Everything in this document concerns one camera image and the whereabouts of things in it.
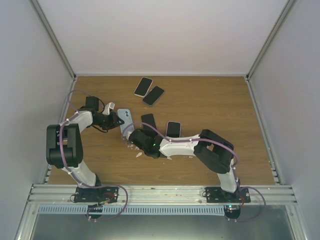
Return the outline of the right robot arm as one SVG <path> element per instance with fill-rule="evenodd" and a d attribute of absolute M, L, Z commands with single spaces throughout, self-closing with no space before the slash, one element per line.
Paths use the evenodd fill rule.
<path fill-rule="evenodd" d="M 217 173 L 223 200 L 232 203 L 239 197 L 239 179 L 232 169 L 234 145 L 211 130 L 204 129 L 190 137 L 163 137 L 136 129 L 127 133 L 126 139 L 154 159 L 172 156 L 198 158 L 209 170 Z"/>

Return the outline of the light blue phone case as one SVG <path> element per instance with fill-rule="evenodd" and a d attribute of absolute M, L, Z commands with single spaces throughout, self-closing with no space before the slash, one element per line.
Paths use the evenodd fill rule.
<path fill-rule="evenodd" d="M 118 116 L 124 121 L 124 124 L 120 126 L 120 130 L 122 135 L 126 138 L 128 132 L 133 132 L 135 130 L 134 126 L 132 125 L 133 119 L 129 109 L 120 108 L 117 110 Z"/>

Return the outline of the black smartphone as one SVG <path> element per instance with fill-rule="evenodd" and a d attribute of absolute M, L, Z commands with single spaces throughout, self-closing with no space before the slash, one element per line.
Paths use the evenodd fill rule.
<path fill-rule="evenodd" d="M 147 125 L 143 125 L 143 129 L 146 131 L 153 131 L 153 129 L 156 129 L 156 122 L 154 115 L 152 113 L 144 114 L 141 116 L 141 121 Z"/>

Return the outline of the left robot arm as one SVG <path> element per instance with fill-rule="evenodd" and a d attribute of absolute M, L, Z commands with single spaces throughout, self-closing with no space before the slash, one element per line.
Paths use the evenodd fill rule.
<path fill-rule="evenodd" d="M 98 202 L 103 197 L 103 189 L 97 174 L 93 173 L 84 161 L 81 133 L 93 127 L 103 133 L 120 127 L 124 121 L 114 112 L 115 104 L 102 105 L 95 96 L 88 96 L 85 105 L 64 122 L 49 125 L 46 129 L 46 161 L 49 165 L 65 171 L 80 188 L 87 188 L 86 197 Z"/>

